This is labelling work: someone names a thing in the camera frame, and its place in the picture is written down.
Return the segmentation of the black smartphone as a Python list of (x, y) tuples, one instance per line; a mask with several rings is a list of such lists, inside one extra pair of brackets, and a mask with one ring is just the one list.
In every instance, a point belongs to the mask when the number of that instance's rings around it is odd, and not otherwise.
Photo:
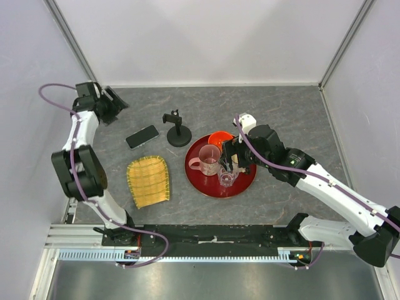
[(159, 131), (154, 125), (150, 125), (128, 136), (125, 141), (130, 149), (136, 149), (158, 136)]

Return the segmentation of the black phone stand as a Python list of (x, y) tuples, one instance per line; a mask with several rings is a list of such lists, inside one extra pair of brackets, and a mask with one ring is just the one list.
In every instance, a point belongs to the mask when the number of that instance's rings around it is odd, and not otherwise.
[(172, 127), (167, 132), (167, 141), (170, 145), (181, 148), (189, 144), (192, 138), (191, 131), (188, 127), (183, 125), (183, 119), (179, 115), (179, 111), (171, 111), (169, 114), (162, 116), (163, 123), (173, 123)]

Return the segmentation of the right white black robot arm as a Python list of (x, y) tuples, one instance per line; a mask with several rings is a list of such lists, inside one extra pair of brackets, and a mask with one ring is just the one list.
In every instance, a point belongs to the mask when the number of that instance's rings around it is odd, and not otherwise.
[(240, 168), (266, 168), (278, 181), (312, 195), (344, 218), (337, 222), (299, 213), (286, 230), (290, 244), (318, 241), (351, 248), (364, 262), (379, 268), (397, 256), (399, 207), (387, 208), (361, 196), (304, 151), (285, 147), (268, 125), (238, 120), (233, 124), (239, 134), (222, 144), (220, 162), (225, 169), (233, 169), (233, 156)]

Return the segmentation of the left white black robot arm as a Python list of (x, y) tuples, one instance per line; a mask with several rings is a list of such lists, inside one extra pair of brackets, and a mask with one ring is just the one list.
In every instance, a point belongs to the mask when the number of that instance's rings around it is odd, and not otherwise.
[(106, 172), (92, 147), (98, 126), (116, 121), (128, 105), (98, 82), (77, 84), (75, 90), (69, 137), (62, 150), (52, 154), (52, 165), (65, 195), (90, 207), (103, 221), (94, 227), (102, 234), (102, 245), (133, 246), (138, 238), (134, 222), (108, 191)]

